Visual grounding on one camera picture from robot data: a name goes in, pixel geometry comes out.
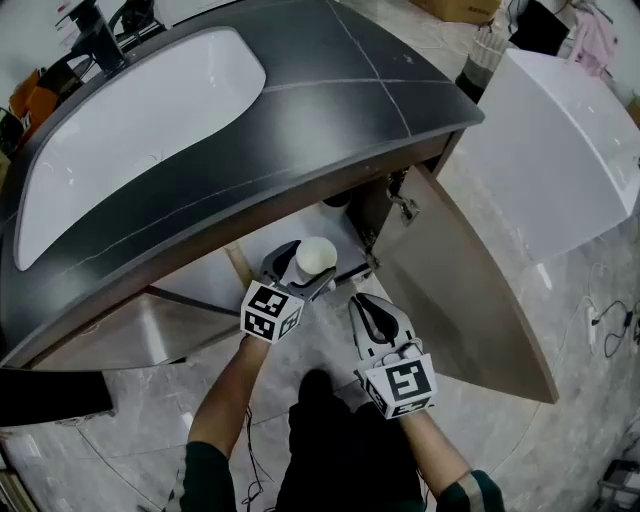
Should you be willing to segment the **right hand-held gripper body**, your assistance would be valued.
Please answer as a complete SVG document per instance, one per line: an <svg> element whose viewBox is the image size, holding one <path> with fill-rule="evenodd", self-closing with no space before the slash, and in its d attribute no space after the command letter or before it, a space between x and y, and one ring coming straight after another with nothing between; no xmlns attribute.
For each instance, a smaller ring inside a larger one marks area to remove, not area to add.
<svg viewBox="0 0 640 512"><path fill-rule="evenodd" d="M354 373L385 419L423 410L437 393L431 355L420 339L359 362Z"/></svg>

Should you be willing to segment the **white paper cup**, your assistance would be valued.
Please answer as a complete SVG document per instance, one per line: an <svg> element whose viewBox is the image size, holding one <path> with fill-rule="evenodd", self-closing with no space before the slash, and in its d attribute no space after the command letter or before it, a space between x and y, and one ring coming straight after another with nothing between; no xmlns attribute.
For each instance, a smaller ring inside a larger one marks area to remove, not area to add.
<svg viewBox="0 0 640 512"><path fill-rule="evenodd" d="M335 245L327 238L309 237L297 247L295 259L302 272L316 276L336 266L338 253Z"/></svg>

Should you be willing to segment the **white power strip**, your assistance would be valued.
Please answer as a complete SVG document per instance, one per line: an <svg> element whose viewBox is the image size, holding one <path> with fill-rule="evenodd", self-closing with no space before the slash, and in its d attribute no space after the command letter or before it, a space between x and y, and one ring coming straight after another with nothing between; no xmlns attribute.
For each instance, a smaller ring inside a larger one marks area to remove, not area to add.
<svg viewBox="0 0 640 512"><path fill-rule="evenodd" d="M593 305L586 308L587 339L591 353L595 352L599 313Z"/></svg>

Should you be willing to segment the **person's black trousers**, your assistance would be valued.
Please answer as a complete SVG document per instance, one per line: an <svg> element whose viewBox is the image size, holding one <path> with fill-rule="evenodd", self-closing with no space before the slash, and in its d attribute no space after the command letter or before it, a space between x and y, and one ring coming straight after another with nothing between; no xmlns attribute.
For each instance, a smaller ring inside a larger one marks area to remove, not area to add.
<svg viewBox="0 0 640 512"><path fill-rule="evenodd" d="M417 464L397 419L335 395L289 409L291 460L276 512L423 512Z"/></svg>

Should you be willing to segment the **person's right forearm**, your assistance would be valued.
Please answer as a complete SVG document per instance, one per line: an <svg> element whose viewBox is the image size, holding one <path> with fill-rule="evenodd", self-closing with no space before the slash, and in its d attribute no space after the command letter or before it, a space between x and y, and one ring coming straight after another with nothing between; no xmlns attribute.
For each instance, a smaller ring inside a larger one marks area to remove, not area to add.
<svg viewBox="0 0 640 512"><path fill-rule="evenodd" d="M468 462L425 410L400 417L399 424L422 478L436 499L471 472Z"/></svg>

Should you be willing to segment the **person's left black shoe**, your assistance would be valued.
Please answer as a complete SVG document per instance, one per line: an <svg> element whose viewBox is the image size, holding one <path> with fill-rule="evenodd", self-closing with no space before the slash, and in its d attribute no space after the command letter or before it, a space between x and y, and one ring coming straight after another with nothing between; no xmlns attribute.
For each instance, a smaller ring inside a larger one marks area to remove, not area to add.
<svg viewBox="0 0 640 512"><path fill-rule="evenodd" d="M300 403L327 400L333 396L333 384L330 374L320 368L309 370L303 377L298 391Z"/></svg>

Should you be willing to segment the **black pedestal cabinet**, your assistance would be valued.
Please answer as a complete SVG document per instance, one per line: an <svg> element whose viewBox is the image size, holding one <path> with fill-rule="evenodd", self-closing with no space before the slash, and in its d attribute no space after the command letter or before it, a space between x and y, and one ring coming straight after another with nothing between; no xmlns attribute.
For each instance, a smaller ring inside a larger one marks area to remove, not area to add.
<svg viewBox="0 0 640 512"><path fill-rule="evenodd" d="M99 371L0 368L0 428L67 420L113 409Z"/></svg>

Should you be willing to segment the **pink cloth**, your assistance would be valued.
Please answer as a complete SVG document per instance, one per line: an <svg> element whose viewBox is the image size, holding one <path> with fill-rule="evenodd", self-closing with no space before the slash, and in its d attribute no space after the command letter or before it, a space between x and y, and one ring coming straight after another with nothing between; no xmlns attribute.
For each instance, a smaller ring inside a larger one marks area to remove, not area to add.
<svg viewBox="0 0 640 512"><path fill-rule="evenodd" d="M567 60L580 64L590 76L601 76L617 47L613 23L598 9L577 10L576 19L574 43Z"/></svg>

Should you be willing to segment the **person's left forearm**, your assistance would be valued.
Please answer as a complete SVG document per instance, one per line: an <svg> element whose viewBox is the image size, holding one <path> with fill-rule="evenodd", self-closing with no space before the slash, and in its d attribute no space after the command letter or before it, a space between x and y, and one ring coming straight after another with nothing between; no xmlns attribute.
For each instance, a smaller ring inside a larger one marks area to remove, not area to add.
<svg viewBox="0 0 640 512"><path fill-rule="evenodd" d="M246 335L199 406L188 443L209 444L227 459L240 436L259 372L272 344Z"/></svg>

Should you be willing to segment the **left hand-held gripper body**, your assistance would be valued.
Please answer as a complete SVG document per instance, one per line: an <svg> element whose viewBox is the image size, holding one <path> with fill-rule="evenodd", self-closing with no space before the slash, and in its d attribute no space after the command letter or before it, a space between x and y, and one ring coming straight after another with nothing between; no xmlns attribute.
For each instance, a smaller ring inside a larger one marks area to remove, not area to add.
<svg viewBox="0 0 640 512"><path fill-rule="evenodd" d="M253 280L241 303L241 331L278 343L299 325L304 305L304 300L269 276Z"/></svg>

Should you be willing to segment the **metal cabinet hinge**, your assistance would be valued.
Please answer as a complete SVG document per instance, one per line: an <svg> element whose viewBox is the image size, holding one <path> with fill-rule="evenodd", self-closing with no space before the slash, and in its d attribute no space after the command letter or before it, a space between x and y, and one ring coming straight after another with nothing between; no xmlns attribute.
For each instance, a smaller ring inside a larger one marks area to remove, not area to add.
<svg viewBox="0 0 640 512"><path fill-rule="evenodd" d="M373 252L376 240L377 240L377 236L371 230L363 234L363 243L365 247L365 256L366 256L367 264L373 270L378 269L380 267L380 261Z"/></svg>
<svg viewBox="0 0 640 512"><path fill-rule="evenodd" d="M413 199L400 194L400 189L407 173L407 169L391 173L388 177L386 189L388 199L399 207L400 218L405 227L408 227L420 213L420 209Z"/></svg>

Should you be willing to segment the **vanity cabinet door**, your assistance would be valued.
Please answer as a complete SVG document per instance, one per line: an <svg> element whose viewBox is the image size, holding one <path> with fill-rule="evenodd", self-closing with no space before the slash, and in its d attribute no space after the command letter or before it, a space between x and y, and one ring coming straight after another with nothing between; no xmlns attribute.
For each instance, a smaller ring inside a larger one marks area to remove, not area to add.
<svg viewBox="0 0 640 512"><path fill-rule="evenodd" d="M376 275L445 376L543 403L559 393L541 345L496 261L440 183L408 170L373 248Z"/></svg>

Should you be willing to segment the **black faucet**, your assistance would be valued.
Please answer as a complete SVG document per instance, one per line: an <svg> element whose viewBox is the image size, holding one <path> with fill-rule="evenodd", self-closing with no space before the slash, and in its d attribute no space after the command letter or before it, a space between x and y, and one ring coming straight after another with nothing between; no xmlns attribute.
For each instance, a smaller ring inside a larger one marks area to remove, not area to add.
<svg viewBox="0 0 640 512"><path fill-rule="evenodd" d="M71 50L60 58L61 62L87 55L106 77L114 76L126 66L125 55L96 0L60 0L56 8L55 26L65 19L75 23L79 36Z"/></svg>

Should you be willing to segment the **white sink basin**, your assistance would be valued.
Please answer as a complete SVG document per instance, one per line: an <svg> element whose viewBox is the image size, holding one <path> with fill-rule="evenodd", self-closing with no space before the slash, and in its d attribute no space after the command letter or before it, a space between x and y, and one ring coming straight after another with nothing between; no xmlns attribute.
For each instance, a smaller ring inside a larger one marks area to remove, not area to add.
<svg viewBox="0 0 640 512"><path fill-rule="evenodd" d="M266 72L231 27L212 27L142 59L83 100L29 166L14 261L29 269L119 189L222 130L258 98Z"/></svg>

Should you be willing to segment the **orange sofa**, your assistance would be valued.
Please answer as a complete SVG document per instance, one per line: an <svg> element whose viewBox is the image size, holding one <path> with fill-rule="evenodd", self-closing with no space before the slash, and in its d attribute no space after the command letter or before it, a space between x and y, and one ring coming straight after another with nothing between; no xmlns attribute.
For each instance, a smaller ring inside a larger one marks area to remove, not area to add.
<svg viewBox="0 0 640 512"><path fill-rule="evenodd" d="M58 104L55 93L38 85L40 78L40 71L34 70L9 97L9 111L21 121L26 131L36 130Z"/></svg>

